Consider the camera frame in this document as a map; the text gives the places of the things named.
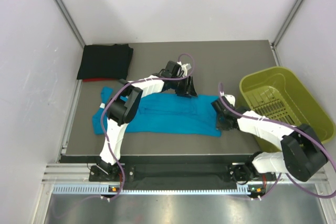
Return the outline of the blue t-shirt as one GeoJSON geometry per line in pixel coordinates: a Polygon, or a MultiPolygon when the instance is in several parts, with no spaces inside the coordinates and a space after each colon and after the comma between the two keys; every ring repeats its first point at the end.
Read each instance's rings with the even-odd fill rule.
{"type": "Polygon", "coordinates": [[[127,133],[198,134],[220,137],[216,112],[211,103],[217,96],[200,94],[195,98],[154,93],[141,99],[127,133]]]}

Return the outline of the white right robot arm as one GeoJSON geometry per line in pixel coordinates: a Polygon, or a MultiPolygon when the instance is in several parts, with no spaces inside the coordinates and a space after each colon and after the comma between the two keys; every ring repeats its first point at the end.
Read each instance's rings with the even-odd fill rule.
{"type": "Polygon", "coordinates": [[[244,106],[236,108],[231,95],[213,101],[212,107],[219,130],[237,129],[265,140],[278,149],[277,152],[259,151],[248,158],[245,174],[252,180],[264,173],[287,173],[306,182],[328,162],[320,149],[317,134],[307,124],[293,126],[261,116],[244,106]]]}

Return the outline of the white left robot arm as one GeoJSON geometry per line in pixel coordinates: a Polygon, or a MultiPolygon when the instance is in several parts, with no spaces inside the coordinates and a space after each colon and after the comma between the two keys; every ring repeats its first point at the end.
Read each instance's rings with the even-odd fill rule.
{"type": "Polygon", "coordinates": [[[97,166],[107,180],[119,174],[121,145],[125,131],[135,118],[142,98],[172,89],[179,96],[196,97],[190,63],[169,61],[158,73],[137,81],[119,80],[101,115],[104,145],[97,166]]]}

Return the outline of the green plastic laundry basket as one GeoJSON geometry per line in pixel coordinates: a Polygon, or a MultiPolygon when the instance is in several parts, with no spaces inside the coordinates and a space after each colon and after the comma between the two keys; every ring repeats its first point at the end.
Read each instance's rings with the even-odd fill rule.
{"type": "Polygon", "coordinates": [[[335,137],[335,123],[298,77],[271,67],[243,77],[237,104],[259,115],[294,126],[310,125],[322,144],[335,137]]]}

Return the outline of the folded black t-shirt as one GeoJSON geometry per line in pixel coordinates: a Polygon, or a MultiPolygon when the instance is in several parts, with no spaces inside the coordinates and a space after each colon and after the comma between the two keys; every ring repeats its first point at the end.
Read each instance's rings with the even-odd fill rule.
{"type": "Polygon", "coordinates": [[[86,45],[77,79],[126,79],[133,56],[128,44],[86,45]]]}

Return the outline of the folded red t-shirt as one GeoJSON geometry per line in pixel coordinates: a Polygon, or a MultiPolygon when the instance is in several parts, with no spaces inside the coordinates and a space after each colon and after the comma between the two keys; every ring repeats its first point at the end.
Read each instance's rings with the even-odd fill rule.
{"type": "Polygon", "coordinates": [[[88,79],[83,79],[83,82],[99,82],[99,81],[112,81],[116,80],[115,78],[88,78],[88,79]]]}

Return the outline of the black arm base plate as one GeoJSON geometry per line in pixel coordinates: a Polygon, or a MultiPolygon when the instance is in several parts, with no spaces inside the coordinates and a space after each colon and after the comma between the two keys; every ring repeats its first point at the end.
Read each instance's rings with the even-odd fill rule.
{"type": "Polygon", "coordinates": [[[273,173],[256,174],[239,155],[123,155],[121,167],[106,174],[97,164],[90,182],[124,182],[125,190],[235,189],[248,182],[273,182],[273,173]]]}

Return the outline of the aluminium front frame rail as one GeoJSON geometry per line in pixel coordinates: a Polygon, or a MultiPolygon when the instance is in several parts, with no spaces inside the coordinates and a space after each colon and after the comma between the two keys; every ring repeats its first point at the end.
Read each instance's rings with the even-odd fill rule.
{"type": "Polygon", "coordinates": [[[265,194],[274,173],[248,180],[241,164],[125,164],[111,175],[93,165],[47,165],[42,182],[54,194],[102,195],[254,195],[265,194]]]}

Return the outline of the left aluminium corner post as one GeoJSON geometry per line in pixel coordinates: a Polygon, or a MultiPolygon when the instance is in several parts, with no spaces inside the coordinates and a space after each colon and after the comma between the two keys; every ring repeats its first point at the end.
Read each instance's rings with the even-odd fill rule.
{"type": "Polygon", "coordinates": [[[77,28],[74,20],[71,17],[71,14],[69,13],[67,7],[65,6],[63,0],[54,0],[56,3],[58,9],[60,10],[63,18],[65,19],[66,23],[68,24],[70,30],[72,31],[73,35],[75,36],[77,42],[79,45],[83,48],[85,46],[85,41],[80,34],[79,29],[77,28]]]}

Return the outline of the aluminium corner post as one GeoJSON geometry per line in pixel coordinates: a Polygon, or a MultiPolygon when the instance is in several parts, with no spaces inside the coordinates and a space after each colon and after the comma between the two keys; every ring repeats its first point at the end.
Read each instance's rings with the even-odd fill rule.
{"type": "Polygon", "coordinates": [[[292,7],[290,8],[288,15],[286,16],[284,22],[280,26],[279,31],[277,32],[273,42],[271,43],[271,46],[273,49],[275,49],[279,43],[281,42],[283,36],[285,35],[287,29],[289,28],[291,22],[294,20],[296,15],[298,14],[299,9],[303,5],[305,0],[295,0],[292,7]]]}
{"type": "Polygon", "coordinates": [[[83,48],[85,46],[85,41],[80,34],[79,29],[77,28],[74,20],[71,17],[71,14],[69,13],[67,7],[65,6],[63,0],[54,0],[56,3],[58,9],[60,10],[63,18],[65,19],[66,23],[68,24],[70,30],[72,31],[73,35],[75,36],[77,42],[79,45],[83,48]]]}

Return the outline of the right aluminium corner post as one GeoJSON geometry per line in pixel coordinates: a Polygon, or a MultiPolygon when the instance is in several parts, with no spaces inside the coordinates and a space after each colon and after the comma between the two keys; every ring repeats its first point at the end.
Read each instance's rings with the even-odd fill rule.
{"type": "Polygon", "coordinates": [[[281,42],[283,36],[285,35],[287,29],[289,28],[291,22],[294,20],[296,15],[298,14],[299,9],[303,5],[305,0],[295,0],[292,7],[290,8],[288,15],[286,16],[284,22],[280,26],[279,31],[277,32],[273,42],[271,43],[271,46],[273,49],[275,49],[279,43],[281,42]]]}

